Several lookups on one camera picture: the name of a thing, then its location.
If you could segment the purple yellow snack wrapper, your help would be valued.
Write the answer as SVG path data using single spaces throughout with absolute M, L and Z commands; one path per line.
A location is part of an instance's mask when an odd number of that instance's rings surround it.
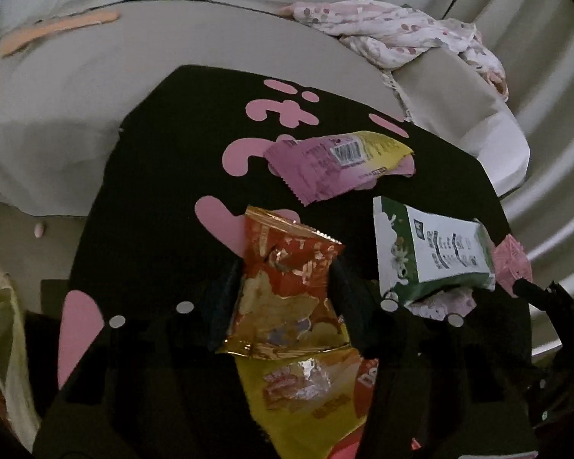
M 411 176 L 414 151 L 387 135 L 362 130 L 306 140 L 281 140 L 263 154 L 301 204 L 374 187 L 379 177 Z

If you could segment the pink plastic basket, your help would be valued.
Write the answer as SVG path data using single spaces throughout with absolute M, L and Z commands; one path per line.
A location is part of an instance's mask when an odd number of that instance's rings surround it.
M 511 234 L 498 244 L 491 254 L 496 282 L 511 296 L 519 279 L 533 282 L 533 270 L 523 245 Z

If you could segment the yellow snack bag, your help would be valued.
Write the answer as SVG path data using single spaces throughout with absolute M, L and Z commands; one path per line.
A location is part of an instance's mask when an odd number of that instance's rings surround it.
M 249 411 L 282 458 L 328 458 L 367 421 L 378 360 L 354 348 L 284 361 L 239 358 Z

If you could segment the black pink patterned tablecloth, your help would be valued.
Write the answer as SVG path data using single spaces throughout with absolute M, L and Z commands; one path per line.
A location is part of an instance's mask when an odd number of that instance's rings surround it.
M 414 151 L 413 176 L 386 175 L 368 190 L 303 205 L 268 168 L 264 151 L 296 140 L 371 130 Z M 509 231 L 481 164 L 414 125 L 332 93 L 236 70 L 179 67 L 121 124 L 74 259 L 213 269 L 236 260 L 249 206 L 286 210 L 344 244 L 340 262 L 378 292 L 373 199 Z M 235 363 L 237 358 L 228 355 Z M 234 458 L 275 458 L 245 395 L 245 433 Z

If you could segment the red orange chip bag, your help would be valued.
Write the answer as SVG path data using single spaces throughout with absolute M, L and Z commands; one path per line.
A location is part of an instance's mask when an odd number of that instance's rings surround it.
M 328 298 L 329 269 L 343 244 L 309 226 L 250 206 L 243 278 L 221 352 L 276 361 L 344 348 L 344 322 Z

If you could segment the grey covered sofa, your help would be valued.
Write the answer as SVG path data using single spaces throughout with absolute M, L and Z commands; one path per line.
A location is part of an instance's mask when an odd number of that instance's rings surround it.
M 91 11 L 120 13 L 0 55 L 0 201 L 32 216 L 87 215 L 124 117 L 181 65 L 284 79 L 401 118 L 374 67 L 279 15 L 294 2 L 334 1 L 0 0 L 0 40 Z

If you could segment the grey curtain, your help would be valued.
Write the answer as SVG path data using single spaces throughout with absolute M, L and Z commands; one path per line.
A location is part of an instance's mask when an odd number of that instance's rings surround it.
M 538 284 L 556 281 L 574 298 L 574 1 L 429 0 L 426 10 L 475 23 L 502 61 L 531 150 L 504 210 Z

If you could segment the orange flat strip on sofa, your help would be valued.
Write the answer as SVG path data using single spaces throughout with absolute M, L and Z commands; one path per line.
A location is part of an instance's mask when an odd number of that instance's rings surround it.
M 44 24 L 36 24 L 32 27 L 20 28 L 0 40 L 0 55 L 8 57 L 26 48 L 32 42 L 36 42 L 38 39 L 61 32 L 112 23 L 118 20 L 119 17 L 120 13 L 116 10 L 97 10 Z

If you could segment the pale purple wrapper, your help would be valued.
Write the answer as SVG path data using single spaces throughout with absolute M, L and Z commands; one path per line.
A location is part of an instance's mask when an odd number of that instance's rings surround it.
M 406 308 L 415 316 L 443 321 L 450 315 L 465 318 L 476 306 L 472 288 L 457 287 L 449 291 L 437 291 L 421 301 L 414 301 Z

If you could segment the pink floral blanket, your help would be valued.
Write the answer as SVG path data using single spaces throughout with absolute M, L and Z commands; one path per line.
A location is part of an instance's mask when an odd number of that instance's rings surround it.
M 503 64 L 483 45 L 472 23 L 437 20 L 422 10 L 374 0 L 296 2 L 281 8 L 279 15 L 338 38 L 384 72 L 444 49 L 472 67 L 501 98 L 509 98 Z

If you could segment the white green snack bag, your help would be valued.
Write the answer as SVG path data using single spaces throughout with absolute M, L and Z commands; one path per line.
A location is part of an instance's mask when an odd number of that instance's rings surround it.
M 494 290 L 494 244 L 477 221 L 373 199 L 379 293 L 406 307 L 450 287 Z

